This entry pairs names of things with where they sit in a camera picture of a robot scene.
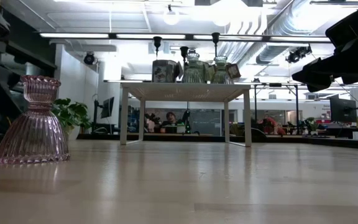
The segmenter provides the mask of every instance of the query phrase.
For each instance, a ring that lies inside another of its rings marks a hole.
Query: shelf
[[[249,90],[249,85],[203,83],[122,83],[131,95],[146,101],[232,101]]]

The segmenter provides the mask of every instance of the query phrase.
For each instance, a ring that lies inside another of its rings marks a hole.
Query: pink glass vase
[[[60,81],[31,75],[21,79],[29,110],[20,115],[5,134],[0,145],[0,164],[69,160],[64,132],[50,111]]]

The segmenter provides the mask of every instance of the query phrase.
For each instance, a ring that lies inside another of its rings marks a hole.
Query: table leg
[[[120,131],[120,143],[122,145],[127,144],[127,129],[128,129],[128,87],[122,88],[122,103],[121,103],[121,131]]]
[[[224,100],[224,141],[230,142],[229,102]]]
[[[143,141],[144,137],[144,111],[146,101],[144,98],[140,100],[140,113],[139,113],[139,140]]]
[[[251,108],[249,101],[249,90],[244,91],[244,128],[246,132],[246,147],[251,147]]]

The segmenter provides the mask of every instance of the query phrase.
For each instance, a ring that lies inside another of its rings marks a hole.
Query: white table
[[[191,83],[121,83],[122,111],[120,142],[126,145],[143,141],[144,111],[146,101],[189,101],[224,103],[225,141],[230,142],[229,102],[244,94],[244,126],[246,133],[245,147],[251,147],[251,111],[249,102],[249,85],[191,84]],[[140,100],[139,140],[127,142],[128,97],[129,93]]]

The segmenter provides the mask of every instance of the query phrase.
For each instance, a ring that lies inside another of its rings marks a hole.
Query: glass vase
[[[215,84],[234,84],[226,70],[226,60],[225,56],[217,56],[214,58],[216,64],[216,71],[211,83]]]
[[[0,145],[0,164],[27,164],[69,160],[67,140],[50,111],[60,81],[26,75],[24,98],[29,109],[9,127]]]
[[[198,60],[200,55],[195,50],[189,50],[187,60],[189,65],[185,69],[183,83],[204,83],[203,64]]]

